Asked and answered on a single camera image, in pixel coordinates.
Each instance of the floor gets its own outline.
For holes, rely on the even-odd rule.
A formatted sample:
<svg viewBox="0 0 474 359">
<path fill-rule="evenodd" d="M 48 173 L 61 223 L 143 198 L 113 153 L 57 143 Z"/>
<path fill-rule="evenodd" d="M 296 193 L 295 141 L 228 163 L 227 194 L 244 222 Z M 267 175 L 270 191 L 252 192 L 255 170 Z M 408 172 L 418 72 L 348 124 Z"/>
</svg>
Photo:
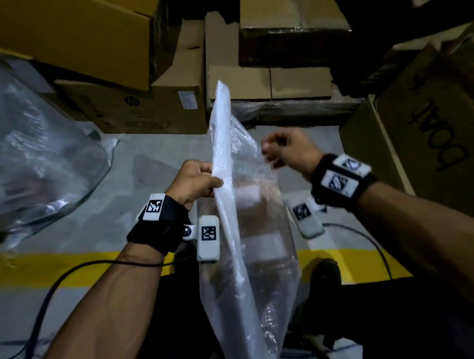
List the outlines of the floor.
<svg viewBox="0 0 474 359">
<path fill-rule="evenodd" d="M 259 126 L 250 130 L 250 134 L 259 141 L 273 130 L 275 127 Z M 305 131 L 325 152 L 342 153 L 337 127 L 314 127 Z M 123 135 L 115 149 L 109 174 L 91 197 L 67 217 L 20 244 L 15 259 L 1 263 L 0 359 L 21 348 L 48 286 L 59 273 L 76 262 L 113 258 L 124 246 L 126 234 L 149 194 L 164 192 L 182 162 L 188 158 L 211 159 L 211 147 L 205 135 Z M 310 189 L 310 184 L 290 169 L 280 170 L 278 176 L 282 193 Z M 345 210 L 330 208 L 321 220 L 364 231 L 354 216 Z M 307 241 L 301 238 L 294 224 L 292 231 L 299 256 L 301 253 L 300 264 L 309 262 L 318 254 L 326 255 L 338 260 L 346 283 L 387 277 L 377 252 L 364 238 L 340 229 L 330 229 L 324 236 Z M 363 260 L 354 265 L 355 258 Z M 406 275 L 394 260 L 390 263 L 395 276 Z M 44 353 L 54 333 L 101 270 L 84 269 L 59 289 L 43 324 L 40 338 L 44 345 L 38 348 L 39 355 Z M 308 285 L 303 281 L 297 302 L 307 293 Z M 341 349 L 330 357 L 362 356 L 362 348 L 346 340 L 340 340 L 337 347 Z"/>
</svg>

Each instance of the forearm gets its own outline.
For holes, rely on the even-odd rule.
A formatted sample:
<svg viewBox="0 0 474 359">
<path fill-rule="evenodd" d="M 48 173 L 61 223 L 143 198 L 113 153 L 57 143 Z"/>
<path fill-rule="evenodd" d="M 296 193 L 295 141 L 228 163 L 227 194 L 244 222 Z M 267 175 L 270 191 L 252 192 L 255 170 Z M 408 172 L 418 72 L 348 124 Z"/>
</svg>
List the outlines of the forearm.
<svg viewBox="0 0 474 359">
<path fill-rule="evenodd" d="M 157 250 L 135 243 L 128 243 L 117 259 L 164 262 Z M 148 329 L 160 276 L 161 267 L 111 265 L 64 323 L 45 358 L 135 358 Z"/>
<path fill-rule="evenodd" d="M 449 283 L 474 302 L 474 219 L 377 182 L 356 217 L 409 270 Z"/>
</svg>

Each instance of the person's right arm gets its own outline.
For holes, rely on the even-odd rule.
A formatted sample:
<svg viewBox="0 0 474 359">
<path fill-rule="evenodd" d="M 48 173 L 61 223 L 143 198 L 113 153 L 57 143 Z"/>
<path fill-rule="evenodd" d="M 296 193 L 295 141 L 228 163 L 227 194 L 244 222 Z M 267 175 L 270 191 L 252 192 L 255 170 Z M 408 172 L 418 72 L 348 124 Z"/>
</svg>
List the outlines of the person's right arm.
<svg viewBox="0 0 474 359">
<path fill-rule="evenodd" d="M 284 165 L 307 180 L 324 153 L 300 130 L 262 139 L 273 168 Z M 354 215 L 413 273 L 441 281 L 474 303 L 474 218 L 376 182 L 359 198 Z"/>
</svg>

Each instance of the person's left hand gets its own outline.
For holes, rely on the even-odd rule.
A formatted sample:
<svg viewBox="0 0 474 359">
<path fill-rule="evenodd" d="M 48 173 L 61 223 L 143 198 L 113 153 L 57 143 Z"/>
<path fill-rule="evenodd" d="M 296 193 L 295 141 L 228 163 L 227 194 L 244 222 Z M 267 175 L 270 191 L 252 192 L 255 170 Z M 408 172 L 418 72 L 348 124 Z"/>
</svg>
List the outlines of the person's left hand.
<svg viewBox="0 0 474 359">
<path fill-rule="evenodd" d="M 208 162 L 184 161 L 165 194 L 190 211 L 195 200 L 200 197 L 212 197 L 213 189 L 224 184 L 219 177 L 212 177 L 211 171 L 212 165 Z"/>
</svg>

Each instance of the hand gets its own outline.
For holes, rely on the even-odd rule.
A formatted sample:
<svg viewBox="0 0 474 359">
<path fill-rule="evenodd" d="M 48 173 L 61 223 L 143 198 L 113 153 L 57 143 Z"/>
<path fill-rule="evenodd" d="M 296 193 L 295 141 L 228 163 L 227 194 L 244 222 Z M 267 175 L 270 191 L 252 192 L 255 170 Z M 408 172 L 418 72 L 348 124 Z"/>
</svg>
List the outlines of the hand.
<svg viewBox="0 0 474 359">
<path fill-rule="evenodd" d="M 188 211 L 200 197 L 212 197 L 213 188 L 221 187 L 224 181 L 211 176 L 212 165 L 198 160 L 187 160 L 165 194 L 181 203 Z"/>
<path fill-rule="evenodd" d="M 324 152 L 299 128 L 282 128 L 262 139 L 262 154 L 272 168 L 288 165 L 310 180 Z"/>
</svg>

